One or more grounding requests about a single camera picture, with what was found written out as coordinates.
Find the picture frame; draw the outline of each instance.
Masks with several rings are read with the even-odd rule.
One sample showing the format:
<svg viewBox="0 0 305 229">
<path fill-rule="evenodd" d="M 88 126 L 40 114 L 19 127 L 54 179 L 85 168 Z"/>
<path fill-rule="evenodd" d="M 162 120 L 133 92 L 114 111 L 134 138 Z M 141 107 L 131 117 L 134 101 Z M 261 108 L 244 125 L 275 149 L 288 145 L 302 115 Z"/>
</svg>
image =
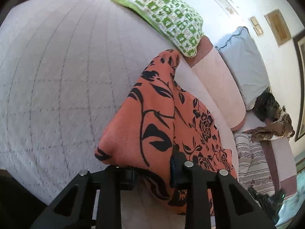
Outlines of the picture frame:
<svg viewBox="0 0 305 229">
<path fill-rule="evenodd" d="M 266 14 L 265 18 L 273 32 L 278 46 L 283 45 L 291 39 L 291 34 L 289 32 L 288 26 L 279 9 Z"/>
<path fill-rule="evenodd" d="M 296 54 L 298 57 L 299 68 L 300 68 L 300 80 L 301 80 L 301 103 L 300 103 L 300 115 L 298 128 L 295 134 L 295 141 L 298 141 L 301 137 L 305 135 L 305 30 L 299 33 L 293 38 Z"/>
</svg>

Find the white quilted mattress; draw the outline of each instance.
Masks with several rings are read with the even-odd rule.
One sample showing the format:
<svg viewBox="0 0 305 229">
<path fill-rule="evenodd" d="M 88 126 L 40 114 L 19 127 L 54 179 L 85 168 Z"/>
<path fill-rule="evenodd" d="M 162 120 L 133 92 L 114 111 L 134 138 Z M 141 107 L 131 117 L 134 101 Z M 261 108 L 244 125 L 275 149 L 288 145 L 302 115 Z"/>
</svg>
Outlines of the white quilted mattress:
<svg viewBox="0 0 305 229">
<path fill-rule="evenodd" d="M 13 8 L 0 27 L 0 169 L 47 204 L 81 169 L 103 170 L 93 155 L 103 128 L 151 59 L 169 48 L 110 0 L 30 0 Z M 206 104 L 238 161 L 229 127 L 184 60 L 176 81 Z M 122 221 L 123 228 L 184 227 L 183 216 L 141 186 L 122 193 Z"/>
</svg>

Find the metal screw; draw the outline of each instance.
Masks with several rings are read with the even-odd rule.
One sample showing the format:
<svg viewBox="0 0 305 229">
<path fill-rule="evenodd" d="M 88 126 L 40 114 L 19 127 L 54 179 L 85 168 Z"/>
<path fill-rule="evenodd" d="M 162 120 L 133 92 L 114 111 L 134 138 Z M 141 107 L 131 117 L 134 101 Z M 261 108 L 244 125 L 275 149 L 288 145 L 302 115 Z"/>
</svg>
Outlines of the metal screw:
<svg viewBox="0 0 305 229">
<path fill-rule="evenodd" d="M 88 171 L 86 170 L 86 169 L 82 169 L 80 172 L 79 172 L 79 175 L 80 176 L 85 176 L 85 175 L 87 175 L 88 174 Z"/>
<path fill-rule="evenodd" d="M 184 166 L 190 168 L 190 167 L 193 167 L 193 166 L 194 166 L 194 163 L 193 163 L 192 161 L 186 161 L 186 162 L 184 163 Z"/>
<path fill-rule="evenodd" d="M 225 170 L 225 169 L 221 169 L 219 171 L 219 174 L 221 174 L 222 176 L 227 176 L 229 174 L 229 172 L 227 170 Z"/>
</svg>

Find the black metal bracket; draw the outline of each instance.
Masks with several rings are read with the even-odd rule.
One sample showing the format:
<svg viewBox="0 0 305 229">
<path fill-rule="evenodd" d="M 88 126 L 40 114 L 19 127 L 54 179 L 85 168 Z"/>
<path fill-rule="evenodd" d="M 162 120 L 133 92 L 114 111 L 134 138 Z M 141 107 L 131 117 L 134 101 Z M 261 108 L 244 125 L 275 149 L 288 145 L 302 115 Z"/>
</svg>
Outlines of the black metal bracket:
<svg viewBox="0 0 305 229">
<path fill-rule="evenodd" d="M 186 229 L 211 228 L 207 190 L 211 189 L 217 229 L 274 229 L 273 222 L 227 170 L 203 170 L 174 152 L 171 186 L 187 189 Z"/>
<path fill-rule="evenodd" d="M 228 171 L 203 170 L 174 152 L 171 186 L 187 189 L 186 229 L 210 229 L 207 190 L 211 189 L 217 229 L 274 229 L 273 222 Z M 31 229 L 121 229 L 120 190 L 132 190 L 132 169 L 109 166 L 90 174 L 81 171 L 43 211 Z M 92 220 L 96 191 L 100 190 L 96 221 Z"/>
<path fill-rule="evenodd" d="M 108 166 L 104 171 L 81 171 L 32 224 L 31 229 L 121 229 L 120 191 L 132 190 L 131 169 Z M 92 221 L 96 191 L 100 190 L 96 221 Z"/>
</svg>

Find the wall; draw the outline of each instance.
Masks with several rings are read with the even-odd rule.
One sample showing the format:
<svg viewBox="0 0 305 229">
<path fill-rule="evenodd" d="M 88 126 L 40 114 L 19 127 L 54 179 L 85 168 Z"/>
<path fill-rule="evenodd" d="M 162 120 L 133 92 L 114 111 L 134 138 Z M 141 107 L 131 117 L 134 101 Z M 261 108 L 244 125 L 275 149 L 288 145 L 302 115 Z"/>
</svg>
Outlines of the wall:
<svg viewBox="0 0 305 229">
<path fill-rule="evenodd" d="M 232 0 L 239 15 L 244 19 L 265 62 L 272 93 L 280 105 L 285 105 L 296 130 L 299 122 L 301 81 L 299 64 L 293 40 L 278 47 L 264 15 L 279 9 L 287 23 L 291 36 L 304 29 L 303 24 L 286 0 Z M 264 35 L 257 36 L 247 18 L 256 16 Z M 305 137 L 297 142 L 289 141 L 294 156 L 305 150 Z"/>
<path fill-rule="evenodd" d="M 286 0 L 228 0 L 238 15 L 228 14 L 216 0 L 184 0 L 193 6 L 203 17 L 204 33 L 213 44 L 219 45 L 227 34 L 235 31 L 237 26 L 246 26 L 254 38 L 265 62 L 272 92 L 280 105 L 285 105 L 297 129 L 300 112 L 300 74 L 299 64 L 293 41 L 278 47 L 274 35 L 264 15 L 279 9 L 294 37 L 304 29 L 303 24 Z M 257 36 L 248 18 L 256 16 L 264 35 Z M 305 137 L 297 142 L 290 140 L 294 156 L 305 150 Z"/>
</svg>

